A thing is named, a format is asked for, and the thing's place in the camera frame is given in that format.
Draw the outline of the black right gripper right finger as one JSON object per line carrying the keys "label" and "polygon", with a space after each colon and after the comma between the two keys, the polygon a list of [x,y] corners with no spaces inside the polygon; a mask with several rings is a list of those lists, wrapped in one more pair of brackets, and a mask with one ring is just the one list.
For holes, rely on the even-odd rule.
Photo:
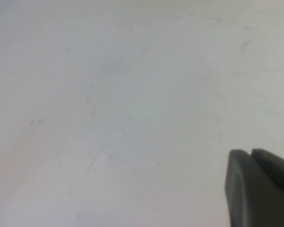
{"label": "black right gripper right finger", "polygon": [[284,191],[284,159],[264,149],[253,149],[251,156],[268,178]]}

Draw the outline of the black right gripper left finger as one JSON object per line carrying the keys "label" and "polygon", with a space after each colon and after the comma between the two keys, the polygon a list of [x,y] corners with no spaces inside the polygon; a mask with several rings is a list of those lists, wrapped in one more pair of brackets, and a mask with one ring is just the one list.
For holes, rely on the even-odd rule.
{"label": "black right gripper left finger", "polygon": [[229,152],[225,194],[232,227],[284,227],[284,191],[268,178],[251,153]]}

